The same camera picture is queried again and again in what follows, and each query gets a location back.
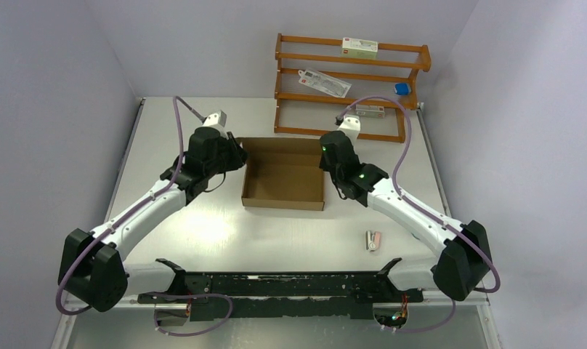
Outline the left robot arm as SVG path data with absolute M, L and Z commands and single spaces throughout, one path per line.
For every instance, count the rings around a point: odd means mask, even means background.
M 65 311 L 63 292 L 99 312 L 135 294 L 157 292 L 168 302 L 181 300 L 187 291 L 181 267 L 165 259 L 144 265 L 125 260 L 164 220 L 207 192 L 212 177 L 240 169 L 246 159 L 231 132 L 198 127 L 187 151 L 135 204 L 89 232 L 75 229 L 67 236 L 58 277 L 58 310 Z

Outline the brown cardboard box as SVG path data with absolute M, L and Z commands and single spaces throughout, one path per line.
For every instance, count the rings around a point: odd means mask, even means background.
M 241 201 L 245 207 L 322 211 L 325 175 L 318 139 L 239 137 L 248 154 Z

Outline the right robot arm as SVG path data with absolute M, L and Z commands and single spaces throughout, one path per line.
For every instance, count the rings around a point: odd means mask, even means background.
M 433 254 L 390 268 L 377 283 L 384 300 L 394 301 L 409 289 L 438 289 L 455 301 L 481 291 L 479 283 L 495 270 L 481 223 L 464 224 L 419 201 L 395 185 L 384 170 L 361 162 L 343 131 L 323 135 L 320 147 L 320 168 L 345 198 L 394 220 Z

